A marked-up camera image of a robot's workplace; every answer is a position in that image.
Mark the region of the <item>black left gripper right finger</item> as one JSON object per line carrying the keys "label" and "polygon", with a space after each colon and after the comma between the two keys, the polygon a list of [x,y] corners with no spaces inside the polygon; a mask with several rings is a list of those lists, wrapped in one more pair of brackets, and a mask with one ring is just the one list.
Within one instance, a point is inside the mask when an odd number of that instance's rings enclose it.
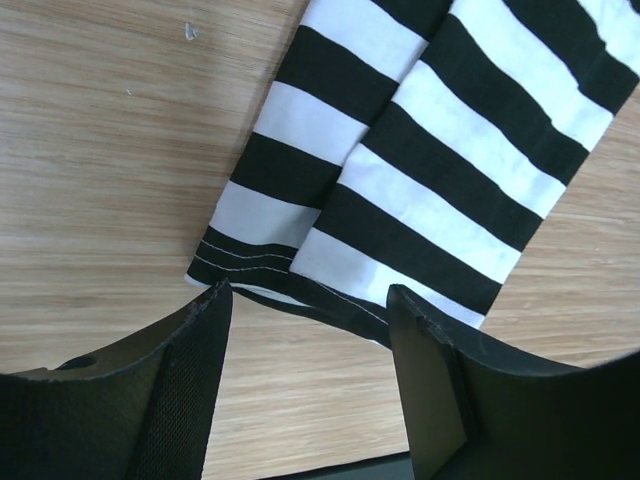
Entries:
{"label": "black left gripper right finger", "polygon": [[391,349],[418,479],[635,479],[639,356],[555,362],[453,319],[401,285]]}

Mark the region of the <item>black white striped tank top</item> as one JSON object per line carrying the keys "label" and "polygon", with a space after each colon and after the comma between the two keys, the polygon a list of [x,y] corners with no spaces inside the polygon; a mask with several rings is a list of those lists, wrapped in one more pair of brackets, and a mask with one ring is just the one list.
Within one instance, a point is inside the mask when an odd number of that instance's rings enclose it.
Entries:
{"label": "black white striped tank top", "polygon": [[186,278],[380,345],[481,325],[639,82],[635,1],[312,1]]}

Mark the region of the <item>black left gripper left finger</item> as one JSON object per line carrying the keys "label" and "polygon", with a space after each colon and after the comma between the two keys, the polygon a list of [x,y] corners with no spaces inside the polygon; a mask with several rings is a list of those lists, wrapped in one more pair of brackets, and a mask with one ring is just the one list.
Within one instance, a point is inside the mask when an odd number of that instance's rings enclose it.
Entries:
{"label": "black left gripper left finger", "polygon": [[201,478],[232,307],[222,281],[56,369],[2,375],[2,478]]}

